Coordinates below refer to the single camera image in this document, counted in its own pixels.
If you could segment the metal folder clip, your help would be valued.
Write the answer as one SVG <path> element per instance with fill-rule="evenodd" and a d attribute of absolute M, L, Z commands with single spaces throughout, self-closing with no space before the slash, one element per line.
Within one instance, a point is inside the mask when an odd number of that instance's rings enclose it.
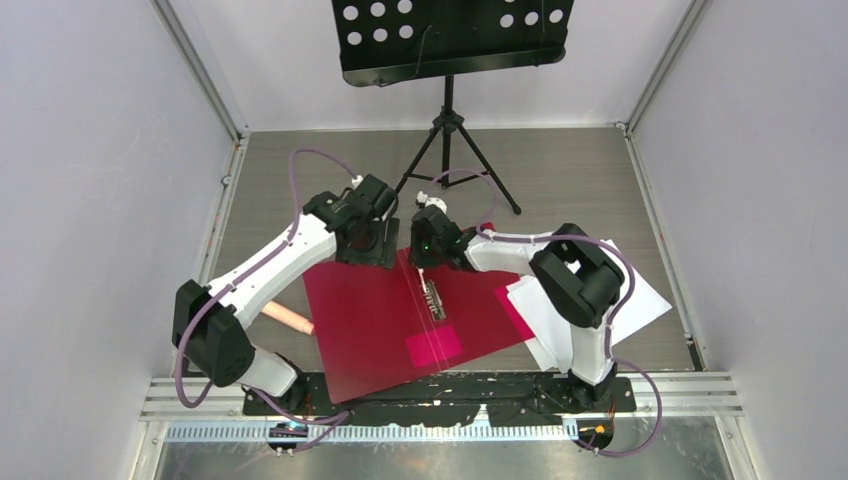
<path fill-rule="evenodd" d="M 425 305 L 430 312 L 430 316 L 434 321 L 445 320 L 447 318 L 447 314 L 444 309 L 443 301 L 438 293 L 435 281 L 429 278 L 421 268 L 417 269 L 417 273 Z"/>

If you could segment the pink plastic cylinder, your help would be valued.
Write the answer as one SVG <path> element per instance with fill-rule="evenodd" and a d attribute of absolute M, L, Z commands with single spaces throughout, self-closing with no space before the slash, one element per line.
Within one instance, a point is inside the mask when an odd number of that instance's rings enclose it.
<path fill-rule="evenodd" d="M 261 309 L 261 313 L 306 335 L 312 335 L 314 332 L 311 320 L 274 301 L 268 302 Z"/>

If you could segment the stack of white paper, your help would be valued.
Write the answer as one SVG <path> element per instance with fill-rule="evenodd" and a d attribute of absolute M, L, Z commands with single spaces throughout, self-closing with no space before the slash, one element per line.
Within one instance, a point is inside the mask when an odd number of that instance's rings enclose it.
<path fill-rule="evenodd" d="M 554 308 L 539 281 L 530 274 L 529 260 L 541 244 L 491 242 L 489 266 L 497 265 L 518 273 L 520 279 L 506 287 L 503 300 L 508 314 L 520 327 L 528 327 L 534 337 L 525 342 L 543 371 L 555 368 L 565 372 L 573 358 L 571 324 Z M 639 273 L 626 276 L 621 292 L 632 295 L 612 322 L 611 344 L 616 345 L 647 326 L 671 309 L 665 300 Z"/>

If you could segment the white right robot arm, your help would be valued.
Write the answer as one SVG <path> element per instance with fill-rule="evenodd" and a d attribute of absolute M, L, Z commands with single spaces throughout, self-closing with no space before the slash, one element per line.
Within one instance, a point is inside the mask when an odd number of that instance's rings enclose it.
<path fill-rule="evenodd" d="M 624 272 L 605 247 L 574 223 L 536 235 L 462 229 L 441 208 L 430 205 L 412 217 L 409 262 L 419 269 L 446 266 L 537 280 L 548 303 L 570 325 L 572 363 L 567 375 L 572 400 L 591 411 L 610 398 L 617 373 L 606 325 L 620 309 L 625 283 Z"/>

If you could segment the red plastic folder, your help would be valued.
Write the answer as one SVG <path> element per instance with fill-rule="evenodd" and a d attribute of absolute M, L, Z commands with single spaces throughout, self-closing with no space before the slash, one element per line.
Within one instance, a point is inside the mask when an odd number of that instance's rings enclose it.
<path fill-rule="evenodd" d="M 532 338 L 503 300 L 518 275 L 425 270 L 447 314 L 434 321 L 408 253 L 398 251 L 391 269 L 323 262 L 304 274 L 332 401 L 421 379 Z"/>

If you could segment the aluminium frame rail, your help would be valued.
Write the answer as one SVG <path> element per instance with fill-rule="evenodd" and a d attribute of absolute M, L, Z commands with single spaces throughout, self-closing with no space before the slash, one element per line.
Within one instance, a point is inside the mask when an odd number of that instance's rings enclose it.
<path fill-rule="evenodd" d="M 326 426 L 292 429 L 287 422 L 200 422 L 171 424 L 164 434 L 166 443 L 307 443 L 316 438 L 328 443 L 381 442 L 513 442 L 573 441 L 579 436 L 577 424 L 566 420 L 560 425 L 493 427 L 488 421 L 467 426 L 411 427 Z"/>

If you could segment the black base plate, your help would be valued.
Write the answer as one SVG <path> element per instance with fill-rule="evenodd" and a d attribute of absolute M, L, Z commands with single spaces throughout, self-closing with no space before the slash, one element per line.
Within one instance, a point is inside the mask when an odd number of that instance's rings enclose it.
<path fill-rule="evenodd" d="M 330 418 L 346 412 L 350 426 L 467 426 L 486 413 L 495 427 L 547 426 L 566 414 L 606 418 L 636 410 L 631 382 L 611 381 L 598 400 L 553 372 L 443 372 L 352 400 L 330 399 L 325 375 L 307 372 L 273 404 L 299 417 Z"/>

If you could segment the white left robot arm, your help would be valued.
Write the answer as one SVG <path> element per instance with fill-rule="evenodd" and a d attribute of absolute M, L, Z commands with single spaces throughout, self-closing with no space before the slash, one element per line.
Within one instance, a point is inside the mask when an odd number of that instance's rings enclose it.
<path fill-rule="evenodd" d="M 247 329 L 279 293 L 325 260 L 392 268 L 397 202 L 385 182 L 357 176 L 340 194 L 315 195 L 289 227 L 230 272 L 206 285 L 185 282 L 176 292 L 172 326 L 178 358 L 189 360 L 214 386 L 260 390 L 280 412 L 298 412 L 307 389 L 297 369 L 255 346 Z"/>

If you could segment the black music stand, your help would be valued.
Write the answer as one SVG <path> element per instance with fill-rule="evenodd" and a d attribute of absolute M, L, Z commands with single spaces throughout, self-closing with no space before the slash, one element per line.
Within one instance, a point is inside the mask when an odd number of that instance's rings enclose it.
<path fill-rule="evenodd" d="M 522 209 L 472 139 L 454 108 L 461 74 L 555 64 L 566 55 L 573 0 L 334 1 L 331 4 L 344 81 L 388 87 L 441 78 L 443 104 L 428 136 L 396 188 L 420 179 L 416 168 L 436 138 L 442 161 L 434 182 L 457 185 L 449 172 L 451 138 L 460 134 L 515 214 Z"/>

